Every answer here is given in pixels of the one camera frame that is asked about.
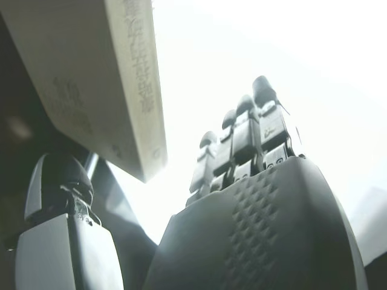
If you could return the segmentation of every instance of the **beige box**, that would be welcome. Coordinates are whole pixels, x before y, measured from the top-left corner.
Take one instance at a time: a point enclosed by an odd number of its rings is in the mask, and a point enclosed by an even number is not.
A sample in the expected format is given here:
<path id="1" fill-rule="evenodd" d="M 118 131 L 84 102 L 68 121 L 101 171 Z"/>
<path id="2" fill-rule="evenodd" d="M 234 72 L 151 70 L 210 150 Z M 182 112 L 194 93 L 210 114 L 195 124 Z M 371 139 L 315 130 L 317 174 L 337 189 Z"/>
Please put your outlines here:
<path id="1" fill-rule="evenodd" d="M 151 0 L 0 0 L 65 135 L 146 182 L 166 164 Z"/>

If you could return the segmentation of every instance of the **box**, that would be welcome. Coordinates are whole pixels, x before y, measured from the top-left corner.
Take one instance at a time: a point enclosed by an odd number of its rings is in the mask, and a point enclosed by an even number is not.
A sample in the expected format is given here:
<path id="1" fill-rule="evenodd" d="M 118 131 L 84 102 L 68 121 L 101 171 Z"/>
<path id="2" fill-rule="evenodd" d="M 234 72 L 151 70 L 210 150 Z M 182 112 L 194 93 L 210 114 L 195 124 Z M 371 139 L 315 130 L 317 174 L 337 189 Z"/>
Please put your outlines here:
<path id="1" fill-rule="evenodd" d="M 0 9 L 59 131 L 144 182 L 165 166 L 151 0 L 0 0 Z"/>

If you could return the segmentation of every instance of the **overexposed sky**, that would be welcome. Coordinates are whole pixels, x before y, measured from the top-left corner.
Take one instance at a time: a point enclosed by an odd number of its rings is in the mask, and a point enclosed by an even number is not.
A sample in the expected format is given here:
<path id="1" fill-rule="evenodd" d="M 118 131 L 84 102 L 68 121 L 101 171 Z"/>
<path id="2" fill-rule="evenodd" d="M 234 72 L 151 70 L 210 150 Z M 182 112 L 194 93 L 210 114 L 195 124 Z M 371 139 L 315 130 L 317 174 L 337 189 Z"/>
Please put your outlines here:
<path id="1" fill-rule="evenodd" d="M 154 1 L 169 163 L 146 185 L 111 166 L 150 238 L 159 242 L 184 208 L 202 135 L 221 129 L 260 75 L 351 219 L 375 172 L 387 176 L 376 170 L 387 156 L 385 5 Z"/>

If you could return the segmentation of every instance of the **textured palm grip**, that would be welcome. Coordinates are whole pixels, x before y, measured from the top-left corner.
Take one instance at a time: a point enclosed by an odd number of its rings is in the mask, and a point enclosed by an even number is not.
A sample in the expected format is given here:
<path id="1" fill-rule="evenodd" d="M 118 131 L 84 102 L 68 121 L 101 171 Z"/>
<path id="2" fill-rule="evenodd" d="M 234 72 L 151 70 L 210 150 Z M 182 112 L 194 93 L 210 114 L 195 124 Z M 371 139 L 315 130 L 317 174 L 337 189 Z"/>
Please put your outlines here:
<path id="1" fill-rule="evenodd" d="M 320 170 L 291 157 L 172 217 L 143 289 L 367 284 L 350 225 Z"/>

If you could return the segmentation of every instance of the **diamond-patterned texture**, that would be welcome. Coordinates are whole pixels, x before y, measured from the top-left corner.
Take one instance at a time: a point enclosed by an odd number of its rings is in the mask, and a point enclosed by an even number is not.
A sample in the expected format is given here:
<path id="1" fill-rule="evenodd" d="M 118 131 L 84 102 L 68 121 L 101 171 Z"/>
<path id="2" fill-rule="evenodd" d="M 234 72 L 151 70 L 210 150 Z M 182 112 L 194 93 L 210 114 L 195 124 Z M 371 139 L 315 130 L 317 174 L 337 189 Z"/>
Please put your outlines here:
<path id="1" fill-rule="evenodd" d="M 278 191 L 275 175 L 276 167 L 272 167 L 238 183 L 233 211 L 236 226 L 229 237 L 232 247 L 221 289 L 270 290 L 268 276 L 276 262 L 271 254 L 277 238 L 272 227 L 277 214 L 272 203 Z"/>

